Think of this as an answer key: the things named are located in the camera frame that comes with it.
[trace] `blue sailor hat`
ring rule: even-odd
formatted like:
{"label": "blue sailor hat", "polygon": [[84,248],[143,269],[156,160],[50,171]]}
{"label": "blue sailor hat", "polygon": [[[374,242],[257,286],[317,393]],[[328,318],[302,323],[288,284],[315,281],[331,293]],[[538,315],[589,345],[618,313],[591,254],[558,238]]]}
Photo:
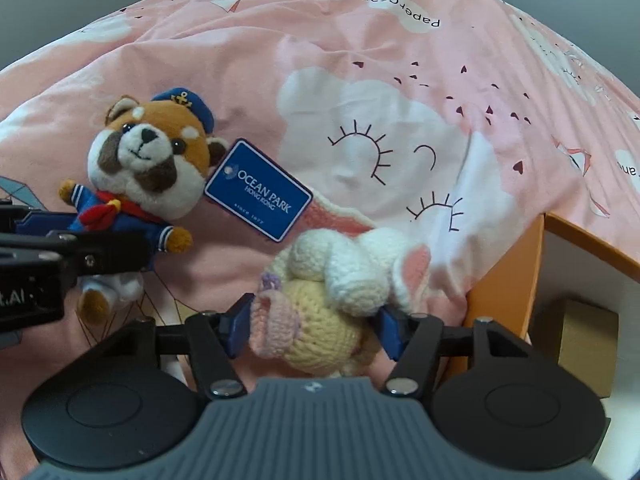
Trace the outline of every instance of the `blue sailor hat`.
{"label": "blue sailor hat", "polygon": [[209,135],[213,132],[214,118],[209,107],[204,104],[204,101],[194,92],[187,90],[186,88],[178,87],[171,88],[166,92],[162,92],[155,96],[152,101],[173,101],[179,105],[186,106],[189,111],[195,115],[202,123],[204,132]]}

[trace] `stuffed animal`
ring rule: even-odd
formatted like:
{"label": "stuffed animal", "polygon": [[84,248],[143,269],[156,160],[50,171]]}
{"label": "stuffed animal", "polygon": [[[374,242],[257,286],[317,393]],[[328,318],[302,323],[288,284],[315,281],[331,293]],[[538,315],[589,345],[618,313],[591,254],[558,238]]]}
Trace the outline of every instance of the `stuffed animal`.
{"label": "stuffed animal", "polygon": [[380,350],[366,317],[387,303],[410,311],[407,278],[422,276],[429,259],[389,228],[353,238],[306,231],[262,274],[249,345],[315,376],[361,374]]}
{"label": "stuffed animal", "polygon": [[[141,230],[155,251],[182,253],[191,234],[172,225],[198,203],[210,168],[228,149],[212,137],[214,118],[193,92],[174,88],[140,103],[123,96],[106,115],[89,150],[95,192],[65,180],[60,198],[78,211],[71,231]],[[79,280],[77,312],[88,324],[142,296],[140,272]]]}

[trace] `black nose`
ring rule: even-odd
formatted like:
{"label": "black nose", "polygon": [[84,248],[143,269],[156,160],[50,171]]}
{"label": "black nose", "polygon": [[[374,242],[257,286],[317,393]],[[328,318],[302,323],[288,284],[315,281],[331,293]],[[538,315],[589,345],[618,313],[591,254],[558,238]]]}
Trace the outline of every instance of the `black nose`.
{"label": "black nose", "polygon": [[145,128],[144,130],[142,130],[142,142],[144,142],[145,144],[157,138],[158,136],[156,135],[155,131],[150,130],[149,128]]}

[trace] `blue tag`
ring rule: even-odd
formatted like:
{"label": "blue tag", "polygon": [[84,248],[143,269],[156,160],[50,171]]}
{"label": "blue tag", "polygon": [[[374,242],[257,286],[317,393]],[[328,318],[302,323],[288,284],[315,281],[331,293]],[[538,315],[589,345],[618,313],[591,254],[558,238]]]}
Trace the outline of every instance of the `blue tag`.
{"label": "blue tag", "polygon": [[238,139],[204,194],[275,242],[281,242],[313,195],[245,139]]}

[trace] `bed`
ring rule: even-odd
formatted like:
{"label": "bed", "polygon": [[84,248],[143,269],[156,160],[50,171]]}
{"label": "bed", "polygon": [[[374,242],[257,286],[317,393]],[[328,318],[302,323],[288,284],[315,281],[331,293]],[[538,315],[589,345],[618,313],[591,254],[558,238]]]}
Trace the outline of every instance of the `bed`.
{"label": "bed", "polygon": [[[64,210],[58,184],[87,183],[108,108],[175,86],[212,108],[217,136],[248,139],[332,204],[425,243],[415,306],[448,324],[491,315],[526,336],[550,237],[640,280],[640,100],[507,2],[143,0],[116,10],[0,72],[3,195]],[[159,260],[140,302],[98,328],[71,307],[0,352],[6,480],[34,467],[19,413],[44,378],[141,314],[171,324],[225,310],[280,249],[205,200],[182,224],[198,251]],[[290,374],[250,354],[238,367],[249,382]],[[380,356],[373,380],[389,367]],[[603,469],[628,478],[637,458]]]}

